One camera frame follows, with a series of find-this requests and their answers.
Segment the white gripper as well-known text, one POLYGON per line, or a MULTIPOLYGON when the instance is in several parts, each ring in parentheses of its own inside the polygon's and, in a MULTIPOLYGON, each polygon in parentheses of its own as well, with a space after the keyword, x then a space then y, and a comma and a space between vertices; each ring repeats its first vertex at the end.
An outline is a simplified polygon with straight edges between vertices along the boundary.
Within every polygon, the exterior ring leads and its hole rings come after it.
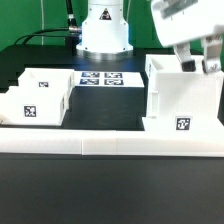
POLYGON ((202 37, 203 71, 221 70, 223 39, 217 34, 224 33, 224 0, 151 0, 151 12, 160 43, 163 47, 175 45, 183 72, 196 70, 190 44, 184 42, 202 37))

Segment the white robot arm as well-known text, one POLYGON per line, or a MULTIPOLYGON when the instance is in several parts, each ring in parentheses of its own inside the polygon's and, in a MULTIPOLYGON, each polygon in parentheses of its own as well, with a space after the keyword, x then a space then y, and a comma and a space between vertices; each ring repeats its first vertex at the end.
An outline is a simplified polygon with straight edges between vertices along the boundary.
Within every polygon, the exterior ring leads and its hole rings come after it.
MULTIPOLYGON (((161 45, 174 49, 183 71, 196 69, 190 43, 197 39, 204 48, 203 71, 209 74, 221 70, 224 0, 151 0, 150 6, 161 45)), ((78 53, 102 59, 132 50, 123 0, 88 0, 78 53)))

